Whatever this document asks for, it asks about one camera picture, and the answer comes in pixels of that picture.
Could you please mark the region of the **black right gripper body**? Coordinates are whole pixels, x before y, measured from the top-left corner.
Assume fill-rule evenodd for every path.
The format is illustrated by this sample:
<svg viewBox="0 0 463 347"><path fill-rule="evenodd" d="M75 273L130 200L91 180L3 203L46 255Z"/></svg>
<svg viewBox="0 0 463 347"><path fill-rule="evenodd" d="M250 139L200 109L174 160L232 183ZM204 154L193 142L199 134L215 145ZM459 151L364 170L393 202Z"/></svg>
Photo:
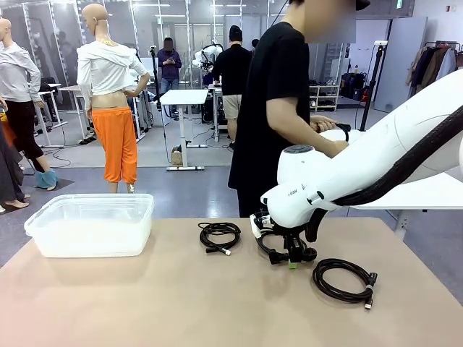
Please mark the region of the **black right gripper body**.
<svg viewBox="0 0 463 347"><path fill-rule="evenodd" d="M302 227L285 228L280 232L284 237L284 248L289 254L302 253L307 249L307 244L301 239L300 235L304 231Z"/></svg>

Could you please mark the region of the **thin black cable white plug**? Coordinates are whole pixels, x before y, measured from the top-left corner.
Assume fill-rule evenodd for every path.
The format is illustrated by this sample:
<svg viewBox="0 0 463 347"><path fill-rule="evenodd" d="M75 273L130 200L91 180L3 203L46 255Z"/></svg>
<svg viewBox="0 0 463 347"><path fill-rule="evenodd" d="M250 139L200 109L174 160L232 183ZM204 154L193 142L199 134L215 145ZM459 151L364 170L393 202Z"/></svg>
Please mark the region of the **thin black cable white plug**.
<svg viewBox="0 0 463 347"><path fill-rule="evenodd" d="M205 253L217 253L220 252L226 256L232 254L231 248L238 245L241 239L240 228L230 222L201 222L197 225L200 228L199 240L200 243L205 247ZM222 243L216 243L211 239L211 236L231 236L231 240Z"/></svg>

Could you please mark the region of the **white table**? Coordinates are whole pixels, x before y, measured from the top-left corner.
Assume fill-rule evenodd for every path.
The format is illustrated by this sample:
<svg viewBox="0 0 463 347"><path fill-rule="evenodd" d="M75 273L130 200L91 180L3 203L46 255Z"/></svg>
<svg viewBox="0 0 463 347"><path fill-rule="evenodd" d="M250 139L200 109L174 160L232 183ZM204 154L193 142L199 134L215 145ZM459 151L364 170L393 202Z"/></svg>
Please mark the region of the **white table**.
<svg viewBox="0 0 463 347"><path fill-rule="evenodd" d="M342 207L357 210L398 210L396 233L404 236L415 210L463 210L463 182L447 174L463 167L463 132L419 165L408 157L394 130L349 132L347 151L324 167L317 187Z"/></svg>

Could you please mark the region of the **white shoe shelf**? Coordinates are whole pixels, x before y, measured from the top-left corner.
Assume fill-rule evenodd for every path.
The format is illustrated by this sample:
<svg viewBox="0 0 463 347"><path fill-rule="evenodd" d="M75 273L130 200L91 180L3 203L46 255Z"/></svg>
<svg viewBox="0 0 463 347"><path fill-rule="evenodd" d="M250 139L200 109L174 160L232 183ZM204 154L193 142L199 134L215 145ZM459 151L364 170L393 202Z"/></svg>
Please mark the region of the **white shoe shelf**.
<svg viewBox="0 0 463 347"><path fill-rule="evenodd" d="M339 99L338 85L309 86L311 111L335 111Z"/></svg>

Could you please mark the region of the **black bags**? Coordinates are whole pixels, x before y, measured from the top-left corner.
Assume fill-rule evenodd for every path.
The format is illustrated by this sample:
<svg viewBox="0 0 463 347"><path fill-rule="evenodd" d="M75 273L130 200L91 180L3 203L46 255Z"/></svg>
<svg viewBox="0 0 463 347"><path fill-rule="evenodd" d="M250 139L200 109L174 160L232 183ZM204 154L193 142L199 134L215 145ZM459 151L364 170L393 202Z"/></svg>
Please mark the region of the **black bags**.
<svg viewBox="0 0 463 347"><path fill-rule="evenodd" d="M357 100L365 88L366 73L346 73L341 76L339 95Z"/></svg>

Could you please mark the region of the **person in black T-shirt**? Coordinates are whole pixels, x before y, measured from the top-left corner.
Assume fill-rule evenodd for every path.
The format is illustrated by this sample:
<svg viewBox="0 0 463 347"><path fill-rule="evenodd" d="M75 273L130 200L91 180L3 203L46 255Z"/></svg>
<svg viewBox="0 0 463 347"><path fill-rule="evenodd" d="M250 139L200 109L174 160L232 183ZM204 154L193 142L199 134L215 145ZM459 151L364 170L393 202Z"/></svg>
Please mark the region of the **person in black T-shirt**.
<svg viewBox="0 0 463 347"><path fill-rule="evenodd" d="M268 117L299 116L310 125L308 42L369 5L370 0L289 0L282 21L262 35L242 95L228 182L241 218L263 208L261 196L277 185L280 154L293 145L272 130Z"/></svg>

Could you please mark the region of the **orange trousers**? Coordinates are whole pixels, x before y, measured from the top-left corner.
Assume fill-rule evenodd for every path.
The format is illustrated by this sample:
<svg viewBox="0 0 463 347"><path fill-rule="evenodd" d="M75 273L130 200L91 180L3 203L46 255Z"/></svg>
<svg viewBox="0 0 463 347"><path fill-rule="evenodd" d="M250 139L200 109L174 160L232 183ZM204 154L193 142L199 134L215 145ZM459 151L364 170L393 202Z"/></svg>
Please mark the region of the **orange trousers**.
<svg viewBox="0 0 463 347"><path fill-rule="evenodd" d="M104 179L110 183L137 181L137 142L129 107L94 109L93 124L105 152Z"/></svg>

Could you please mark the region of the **translucent white plastic bin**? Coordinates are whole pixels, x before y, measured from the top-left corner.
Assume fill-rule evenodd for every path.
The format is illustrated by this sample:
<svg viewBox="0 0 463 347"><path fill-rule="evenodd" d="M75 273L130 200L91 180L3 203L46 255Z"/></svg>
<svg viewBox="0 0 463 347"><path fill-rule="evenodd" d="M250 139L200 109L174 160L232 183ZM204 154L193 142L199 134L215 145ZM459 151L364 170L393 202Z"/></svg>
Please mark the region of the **translucent white plastic bin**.
<svg viewBox="0 0 463 347"><path fill-rule="evenodd" d="M24 223L47 258L134 257L150 236L151 194L64 194Z"/></svg>

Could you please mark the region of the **grey partition panel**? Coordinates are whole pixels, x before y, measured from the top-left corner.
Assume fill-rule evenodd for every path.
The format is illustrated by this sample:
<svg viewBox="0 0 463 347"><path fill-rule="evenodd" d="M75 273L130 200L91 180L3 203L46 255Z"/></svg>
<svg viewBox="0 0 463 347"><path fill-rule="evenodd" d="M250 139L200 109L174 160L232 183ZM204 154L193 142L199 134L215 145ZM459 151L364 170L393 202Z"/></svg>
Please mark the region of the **grey partition panel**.
<svg viewBox="0 0 463 347"><path fill-rule="evenodd" d="M389 113L409 98L407 79L412 63L424 43L427 24L427 17L398 18L392 21L376 88L375 110Z"/></svg>

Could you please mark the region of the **person in purple top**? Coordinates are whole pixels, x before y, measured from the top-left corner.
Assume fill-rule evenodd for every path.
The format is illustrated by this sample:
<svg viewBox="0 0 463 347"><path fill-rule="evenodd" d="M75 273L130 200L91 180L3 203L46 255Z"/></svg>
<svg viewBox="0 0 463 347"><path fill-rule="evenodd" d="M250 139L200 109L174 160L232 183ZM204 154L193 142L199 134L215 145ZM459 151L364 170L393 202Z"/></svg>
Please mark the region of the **person in purple top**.
<svg viewBox="0 0 463 347"><path fill-rule="evenodd" d="M163 40L163 48L157 53L158 66L161 69L160 93L167 93L171 89L179 88L179 70L182 61L178 52L174 49L173 39L166 37Z"/></svg>

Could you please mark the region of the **clothes rack with coats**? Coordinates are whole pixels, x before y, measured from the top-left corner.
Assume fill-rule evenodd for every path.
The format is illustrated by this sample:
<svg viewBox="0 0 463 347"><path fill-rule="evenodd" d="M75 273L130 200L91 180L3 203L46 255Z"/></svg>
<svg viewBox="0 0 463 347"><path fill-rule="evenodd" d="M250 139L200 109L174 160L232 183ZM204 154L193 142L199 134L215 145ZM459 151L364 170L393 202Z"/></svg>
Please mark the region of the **clothes rack with coats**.
<svg viewBox="0 0 463 347"><path fill-rule="evenodd" d="M463 69L463 43L448 40L426 42L409 69L406 81L409 96L458 69Z"/></svg>

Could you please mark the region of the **white desk with thin legs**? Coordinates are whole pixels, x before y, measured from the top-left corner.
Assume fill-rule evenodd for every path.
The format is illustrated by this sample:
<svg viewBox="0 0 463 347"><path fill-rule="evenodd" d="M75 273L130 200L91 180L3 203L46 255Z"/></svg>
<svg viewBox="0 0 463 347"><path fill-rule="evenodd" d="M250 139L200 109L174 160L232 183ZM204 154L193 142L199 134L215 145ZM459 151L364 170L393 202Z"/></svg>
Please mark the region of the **white desk with thin legs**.
<svg viewBox="0 0 463 347"><path fill-rule="evenodd" d="M66 147L66 134L64 127L68 125L68 121L62 121L59 110L56 103L55 94L58 92L59 83L46 84L47 88L44 91L40 91L38 94L41 97L44 106L42 108L35 106L37 112L37 119L41 126L42 135L46 143L41 145L43 149L57 149L61 150ZM49 130L60 129L63 137L63 144L53 144L50 141Z"/></svg>

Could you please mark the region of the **black cropped trousers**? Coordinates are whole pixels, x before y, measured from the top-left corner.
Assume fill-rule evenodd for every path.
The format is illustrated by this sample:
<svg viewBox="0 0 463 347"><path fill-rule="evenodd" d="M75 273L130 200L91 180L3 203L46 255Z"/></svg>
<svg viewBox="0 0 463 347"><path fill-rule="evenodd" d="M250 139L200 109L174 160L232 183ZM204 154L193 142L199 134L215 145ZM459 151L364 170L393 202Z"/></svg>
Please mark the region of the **black cropped trousers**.
<svg viewBox="0 0 463 347"><path fill-rule="evenodd" d="M6 101L6 112L9 126L16 136L13 143L18 151L24 152L26 157L35 160L43 156L43 151L35 142L34 117L35 106L32 101L14 102Z"/></svg>

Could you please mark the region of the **beige mannequin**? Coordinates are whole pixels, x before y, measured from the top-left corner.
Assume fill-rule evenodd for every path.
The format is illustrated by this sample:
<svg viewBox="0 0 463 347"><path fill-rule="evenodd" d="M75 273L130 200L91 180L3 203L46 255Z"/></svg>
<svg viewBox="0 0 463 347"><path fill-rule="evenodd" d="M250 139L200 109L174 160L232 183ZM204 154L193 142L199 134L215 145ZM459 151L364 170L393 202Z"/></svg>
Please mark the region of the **beige mannequin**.
<svg viewBox="0 0 463 347"><path fill-rule="evenodd" d="M95 38L94 41L104 43L108 46L119 45L119 43L113 41L109 35L109 14L104 6L100 4L89 4L82 10L82 15L84 17L84 20L86 21L86 25L90 33ZM107 95L93 96L91 98L91 109L88 111L85 110L85 114L89 118L89 120L92 121L92 123L92 111L94 109L129 107L127 100L129 98L137 97L146 88L150 79L149 72L144 76L138 76L135 71L131 71L131 75L135 77L135 84L132 87L128 87L124 90L120 90ZM119 183L108 183L109 191L111 193L117 193ZM133 193L135 191L135 183L126 184L127 191L129 193Z"/></svg>

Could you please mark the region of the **grey long-sleeve shirt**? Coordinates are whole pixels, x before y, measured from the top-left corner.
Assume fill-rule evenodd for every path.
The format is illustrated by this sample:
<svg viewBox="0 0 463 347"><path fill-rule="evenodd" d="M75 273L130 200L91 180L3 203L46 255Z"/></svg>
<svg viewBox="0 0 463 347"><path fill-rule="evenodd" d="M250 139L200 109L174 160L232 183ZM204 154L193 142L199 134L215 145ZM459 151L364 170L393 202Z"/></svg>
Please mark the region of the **grey long-sleeve shirt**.
<svg viewBox="0 0 463 347"><path fill-rule="evenodd" d="M0 96L17 103L39 102L41 73L29 53L16 43L0 43Z"/></svg>

